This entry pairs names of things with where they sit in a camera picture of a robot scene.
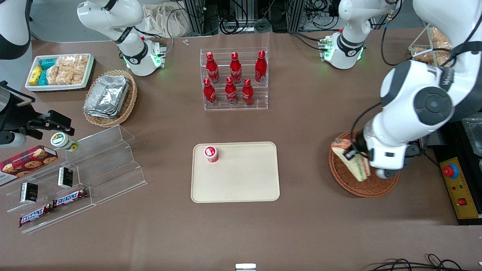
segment small jar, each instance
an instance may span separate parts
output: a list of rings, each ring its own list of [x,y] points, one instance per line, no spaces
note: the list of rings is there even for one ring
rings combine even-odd
[[[76,151],[79,148],[79,143],[70,138],[66,133],[55,133],[50,139],[50,143],[57,148],[62,148],[67,151]]]
[[[216,162],[219,159],[216,148],[211,145],[204,148],[204,156],[206,156],[209,162],[212,163]]]

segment snickers bar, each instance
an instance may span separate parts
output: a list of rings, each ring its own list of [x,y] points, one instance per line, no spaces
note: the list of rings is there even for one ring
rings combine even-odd
[[[77,199],[86,198],[88,196],[89,196],[89,194],[87,193],[87,189],[75,191],[72,194],[69,194],[65,197],[62,197],[62,198],[58,199],[58,200],[54,200],[54,208],[57,208],[61,204],[66,204],[66,203],[72,202],[72,201],[77,200]]]
[[[50,212],[53,212],[54,211],[54,207],[52,206],[52,204],[50,203],[47,203],[44,207],[36,210],[36,211],[33,211],[31,212],[30,214],[28,215],[25,215],[21,218],[19,218],[19,225],[18,227],[21,227],[39,217],[42,217]]]

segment acrylic bottle rack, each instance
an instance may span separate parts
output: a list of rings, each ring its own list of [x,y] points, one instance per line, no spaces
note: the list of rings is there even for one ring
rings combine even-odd
[[[89,197],[61,205],[52,213],[23,225],[20,228],[22,233],[43,229],[147,184],[142,168],[134,161],[127,143],[132,139],[134,136],[119,125],[108,128],[79,140],[79,149],[74,152],[56,149],[57,162],[1,187],[0,194],[7,200],[6,211],[9,216],[16,217],[17,223],[12,227],[18,227],[19,217],[82,188],[88,190]],[[60,167],[73,170],[74,183],[71,189],[57,185]],[[39,186],[36,203],[19,202],[20,187],[24,182]]]
[[[266,82],[258,83],[254,80],[254,66],[256,60],[258,59],[259,50],[266,51],[266,63],[268,67],[266,69]],[[208,73],[206,71],[206,53],[213,53],[214,60],[218,64],[220,81],[218,84],[213,84],[215,89],[216,97],[218,100],[217,106],[208,106],[206,98],[203,94],[203,84],[202,80],[208,78]],[[239,56],[239,61],[242,66],[242,81],[240,84],[236,85],[236,95],[238,96],[238,104],[232,106],[228,103],[226,98],[226,92],[224,88],[226,87],[226,77],[230,76],[229,65],[231,64],[231,53],[237,52]],[[268,49],[266,47],[254,47],[254,48],[225,48],[225,49],[201,49],[200,56],[201,65],[201,95],[204,104],[204,110],[214,111],[214,110],[260,110],[268,109],[268,82],[269,82],[269,57]],[[251,106],[245,106],[242,102],[242,87],[244,79],[251,79],[251,86],[254,90],[254,103]]]

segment yellow control panel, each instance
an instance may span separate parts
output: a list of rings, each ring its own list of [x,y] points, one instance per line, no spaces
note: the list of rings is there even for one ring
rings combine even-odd
[[[440,168],[442,169],[443,179],[447,185],[457,218],[478,218],[479,213],[467,187],[464,174],[460,169],[458,158],[454,157],[440,163]]]

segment teal snack package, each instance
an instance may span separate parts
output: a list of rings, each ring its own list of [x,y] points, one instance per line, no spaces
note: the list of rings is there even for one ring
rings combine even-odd
[[[45,70],[40,74],[39,83],[37,84],[37,86],[47,85],[49,85],[49,82],[47,81],[47,71]]]
[[[40,67],[42,69],[48,69],[48,68],[52,67],[53,65],[55,65],[56,62],[57,62],[56,58],[44,59],[44,60],[41,61]]]

